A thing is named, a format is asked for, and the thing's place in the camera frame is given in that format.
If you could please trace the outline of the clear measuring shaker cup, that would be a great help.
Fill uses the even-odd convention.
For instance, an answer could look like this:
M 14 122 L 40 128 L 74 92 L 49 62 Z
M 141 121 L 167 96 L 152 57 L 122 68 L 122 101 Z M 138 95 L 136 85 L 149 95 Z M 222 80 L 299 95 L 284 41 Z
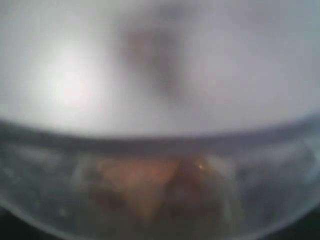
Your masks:
M 320 116 L 198 138 L 2 122 L 0 206 L 64 240 L 257 240 L 320 203 Z

